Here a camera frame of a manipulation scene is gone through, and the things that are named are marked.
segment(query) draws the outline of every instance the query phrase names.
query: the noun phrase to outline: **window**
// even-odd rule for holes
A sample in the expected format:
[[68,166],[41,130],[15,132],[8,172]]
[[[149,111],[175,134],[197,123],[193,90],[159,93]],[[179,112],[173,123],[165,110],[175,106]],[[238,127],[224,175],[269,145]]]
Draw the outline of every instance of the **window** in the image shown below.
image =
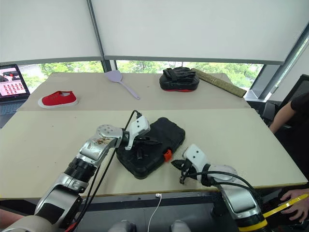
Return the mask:
[[136,61],[118,60],[117,67],[122,73],[162,73],[166,68],[184,66],[196,68],[206,73],[225,73],[231,82],[248,90],[263,64],[238,64],[238,63],[202,63],[202,62],[167,62],[167,61]]
[[43,83],[51,73],[102,73],[103,67],[100,61],[62,62],[46,64],[20,65],[19,69],[32,93]]

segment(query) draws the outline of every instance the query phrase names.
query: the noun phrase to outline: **red shoe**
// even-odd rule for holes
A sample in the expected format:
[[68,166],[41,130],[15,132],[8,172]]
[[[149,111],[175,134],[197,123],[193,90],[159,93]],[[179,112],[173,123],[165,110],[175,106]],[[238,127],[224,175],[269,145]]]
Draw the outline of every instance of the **red shoe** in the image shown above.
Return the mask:
[[72,91],[57,91],[38,100],[39,106],[45,109],[76,105],[77,103],[78,101]]

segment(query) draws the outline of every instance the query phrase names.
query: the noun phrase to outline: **white shoe sole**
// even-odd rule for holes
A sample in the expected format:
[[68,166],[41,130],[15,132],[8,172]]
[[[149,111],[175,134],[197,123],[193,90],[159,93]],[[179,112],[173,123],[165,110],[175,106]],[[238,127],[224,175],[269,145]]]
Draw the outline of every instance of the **white shoe sole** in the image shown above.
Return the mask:
[[44,109],[54,109],[54,108],[58,108],[58,107],[63,107],[63,106],[70,106],[70,105],[76,105],[78,103],[77,99],[71,103],[66,103],[66,104],[61,104],[61,105],[44,105],[42,102],[43,98],[40,98],[38,100],[38,105]]

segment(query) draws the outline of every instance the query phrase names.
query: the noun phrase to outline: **laptop screen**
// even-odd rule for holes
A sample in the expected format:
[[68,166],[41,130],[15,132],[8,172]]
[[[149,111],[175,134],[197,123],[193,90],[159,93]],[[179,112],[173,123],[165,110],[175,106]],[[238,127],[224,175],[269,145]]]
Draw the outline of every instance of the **laptop screen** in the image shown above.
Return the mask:
[[0,66],[0,102],[27,98],[27,85],[16,64]]

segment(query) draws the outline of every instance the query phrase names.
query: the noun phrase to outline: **purple spatula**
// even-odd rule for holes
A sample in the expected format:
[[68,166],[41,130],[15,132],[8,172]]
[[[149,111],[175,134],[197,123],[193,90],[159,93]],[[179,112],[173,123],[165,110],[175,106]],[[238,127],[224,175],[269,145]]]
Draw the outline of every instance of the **purple spatula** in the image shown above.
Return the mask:
[[136,99],[140,99],[140,97],[134,92],[130,87],[125,85],[122,80],[122,74],[118,70],[113,70],[110,72],[106,72],[105,75],[108,77],[108,79],[112,82],[117,82],[122,84]]

